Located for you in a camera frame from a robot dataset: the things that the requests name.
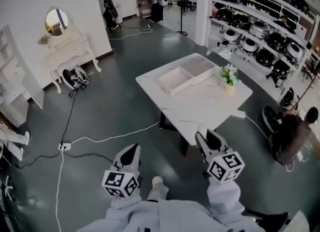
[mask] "cabinet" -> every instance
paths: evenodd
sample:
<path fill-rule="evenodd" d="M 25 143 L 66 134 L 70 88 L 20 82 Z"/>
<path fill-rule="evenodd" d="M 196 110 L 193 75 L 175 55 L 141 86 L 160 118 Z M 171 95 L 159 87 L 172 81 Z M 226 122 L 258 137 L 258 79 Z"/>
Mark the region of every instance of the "cabinet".
<path fill-rule="evenodd" d="M 16 127 L 27 119 L 32 98 L 43 108 L 44 91 L 19 52 L 8 25 L 0 30 L 0 112 Z"/>

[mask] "person sitting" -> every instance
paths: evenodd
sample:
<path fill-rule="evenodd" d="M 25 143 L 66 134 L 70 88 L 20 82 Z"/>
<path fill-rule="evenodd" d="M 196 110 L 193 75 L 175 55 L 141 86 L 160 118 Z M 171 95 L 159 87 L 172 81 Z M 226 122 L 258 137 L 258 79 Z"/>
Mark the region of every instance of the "person sitting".
<path fill-rule="evenodd" d="M 284 111 L 279 130 L 268 139 L 272 156 L 282 165 L 289 165 L 294 161 L 311 133 L 309 125 L 319 115 L 316 107 L 309 109 L 304 120 L 296 113 L 296 109 Z"/>

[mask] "chair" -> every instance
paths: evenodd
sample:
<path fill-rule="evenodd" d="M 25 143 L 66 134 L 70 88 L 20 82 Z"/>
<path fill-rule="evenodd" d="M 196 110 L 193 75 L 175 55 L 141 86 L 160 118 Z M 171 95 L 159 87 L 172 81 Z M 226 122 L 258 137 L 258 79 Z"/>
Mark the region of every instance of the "chair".
<path fill-rule="evenodd" d="M 259 227 L 263 228 L 265 232 L 279 232 L 285 225 L 290 222 L 289 213 L 267 215 L 253 210 L 246 210 L 248 214 L 254 215 L 255 221 Z"/>

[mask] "white shelf unit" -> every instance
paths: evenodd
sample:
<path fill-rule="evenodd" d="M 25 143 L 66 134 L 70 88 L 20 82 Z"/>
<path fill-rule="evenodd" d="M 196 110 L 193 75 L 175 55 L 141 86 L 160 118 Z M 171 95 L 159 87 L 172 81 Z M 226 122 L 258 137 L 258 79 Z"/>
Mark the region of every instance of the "white shelf unit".
<path fill-rule="evenodd" d="M 8 25 L 0 29 L 0 112 L 16 127 L 27 119 L 31 98 L 43 107 L 44 91 L 19 52 Z"/>
<path fill-rule="evenodd" d="M 284 34 L 287 37 L 291 38 L 292 40 L 294 40 L 295 42 L 297 42 L 298 44 L 300 44 L 304 48 L 303 57 L 302 57 L 302 59 L 301 59 L 301 61 L 299 63 L 299 67 L 296 68 L 295 66 L 293 66 L 292 64 L 290 64 L 286 60 L 286 57 L 280 55 L 279 53 L 274 51 L 272 48 L 270 48 L 264 40 L 260 40 L 260 39 L 256 38 L 255 36 L 251 35 L 249 32 L 247 32 L 245 30 L 241 30 L 241 29 L 238 29 L 238 28 L 235 28 L 235 27 L 231 27 L 231 26 L 227 25 L 227 23 L 225 23 L 224 21 L 211 19 L 211 20 L 215 21 L 216 23 L 219 23 L 220 25 L 223 25 L 223 26 L 226 26 L 228 28 L 231 28 L 231 29 L 235 30 L 236 32 L 239 32 L 240 34 L 244 35 L 245 37 L 252 39 L 254 42 L 258 43 L 261 48 L 263 47 L 263 48 L 267 49 L 268 51 L 273 53 L 276 57 L 278 57 L 279 59 L 281 59 L 282 61 L 284 61 L 287 65 L 289 65 L 291 67 L 290 76 L 288 77 L 288 79 L 284 83 L 283 88 L 280 91 L 280 94 L 278 94 L 279 92 L 274 93 L 274 91 L 272 91 L 271 88 L 270 88 L 271 86 L 270 85 L 267 86 L 268 85 L 267 83 L 261 83 L 259 80 L 255 80 L 254 78 L 252 78 L 257 84 L 259 84 L 263 89 L 265 89 L 265 91 L 267 91 L 267 93 L 269 93 L 274 99 L 276 99 L 279 102 L 284 97 L 284 95 L 288 92 L 288 90 L 290 89 L 293 81 L 298 77 L 298 74 L 301 71 L 303 65 L 305 64 L 307 57 L 310 55 L 310 50 L 307 49 L 308 41 L 306 41 L 305 39 L 298 38 L 297 35 L 290 33 L 287 29 L 285 29 L 282 26 L 274 23 L 275 18 L 270 16 L 270 15 L 268 15 L 268 14 L 266 14 L 266 13 L 264 13 L 263 11 L 247 7 L 246 5 L 242 5 L 242 4 L 238 4 L 238 3 L 232 3 L 232 2 L 223 1 L 223 0 L 211 0 L 211 1 L 223 4 L 223 5 L 225 5 L 225 6 L 229 7 L 229 8 L 233 8 L 233 9 L 239 10 L 241 12 L 244 12 L 244 13 L 250 15 L 251 17 L 255 17 L 256 19 L 259 19 L 259 20 L 267 23 L 271 27 L 275 28 L 277 31 L 280 31 L 281 34 Z M 290 5 L 289 3 L 287 3 L 287 2 L 285 2 L 283 0 L 268 0 L 268 1 L 271 2 L 271 3 L 274 3 L 275 5 L 281 6 L 281 10 L 280 10 L 280 14 L 279 14 L 280 16 L 282 15 L 283 10 L 288 10 L 290 13 L 294 14 L 295 16 L 298 16 L 298 19 L 304 18 L 309 23 L 311 23 L 312 24 L 312 33 L 311 33 L 311 38 L 309 39 L 309 41 L 311 43 L 313 42 L 315 34 L 316 34 L 316 31 L 318 29 L 318 23 L 319 23 L 319 16 L 318 15 L 317 15 L 317 17 L 316 17 L 316 19 L 314 21 L 308 15 L 304 14 L 302 11 L 298 10 L 297 8 L 293 7 L 292 5 Z M 210 34 L 210 31 L 207 30 L 206 39 L 209 38 L 209 34 Z"/>

